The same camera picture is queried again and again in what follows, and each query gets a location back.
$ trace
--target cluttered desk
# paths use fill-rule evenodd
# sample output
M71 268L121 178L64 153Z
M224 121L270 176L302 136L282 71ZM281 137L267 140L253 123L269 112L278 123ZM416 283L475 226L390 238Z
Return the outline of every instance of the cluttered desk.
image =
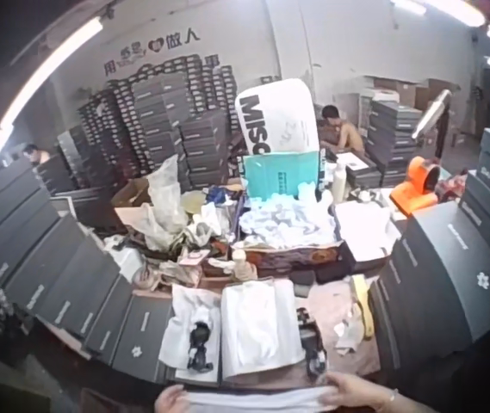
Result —
M448 96L422 119L374 102L377 125L388 121L395 143L409 133L415 145ZM148 198L136 194L141 205L90 198L115 222L102 239L85 227L101 218L87 198L61 214L24 161L1 170L3 303L116 371L208 389L315 391L327 371L404 379L490 331L489 174L469 174L464 196L444 184L442 196L435 161L394 173L389 150L390 188L376 188L380 159L369 149L326 163L302 81L237 101L250 131L241 179L181 195L179 157L170 157L146 178ZM490 154L490 130L482 146ZM15 231L25 237L11 247Z

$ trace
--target white bottle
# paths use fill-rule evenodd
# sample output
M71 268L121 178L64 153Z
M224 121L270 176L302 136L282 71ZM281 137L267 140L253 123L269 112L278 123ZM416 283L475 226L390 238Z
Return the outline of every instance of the white bottle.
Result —
M346 165L337 162L337 168L332 176L331 193L334 199L333 204L337 205L344 201L346 192Z

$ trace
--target hand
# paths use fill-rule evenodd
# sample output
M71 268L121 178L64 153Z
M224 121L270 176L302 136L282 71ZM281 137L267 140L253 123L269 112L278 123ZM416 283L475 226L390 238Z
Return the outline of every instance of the hand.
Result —
M321 403L327 406L376 408L392 397L389 389L352 374L327 373L326 379L337 387L321 397Z
M182 385L165 388L155 402L155 413L184 413L188 409Z

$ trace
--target white cloth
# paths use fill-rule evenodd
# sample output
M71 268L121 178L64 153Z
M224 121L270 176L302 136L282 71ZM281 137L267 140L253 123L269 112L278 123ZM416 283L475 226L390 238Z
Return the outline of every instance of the white cloth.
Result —
M236 396L233 394L189 392L189 413L264 413L284 411L285 413L304 413L334 410L336 406L326 407L319 398L334 387L311 387L286 391L271 395L252 394Z
M177 379L216 382L220 365L220 297L207 290L173 285L172 307L175 315L168 322L164 332L158 358L166 366L176 368ZM210 338L205 344L207 362L214 365L214 370L208 373L192 372L187 369L189 334L196 321L206 318L211 322Z
M304 360L291 281L248 281L226 287L221 310L224 379Z

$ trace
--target paper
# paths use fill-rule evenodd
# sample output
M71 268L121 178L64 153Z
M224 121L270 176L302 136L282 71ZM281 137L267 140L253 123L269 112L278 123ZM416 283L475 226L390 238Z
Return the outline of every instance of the paper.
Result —
M301 183L319 180L319 153L272 153L244 157L247 192L267 200L273 194L298 195Z

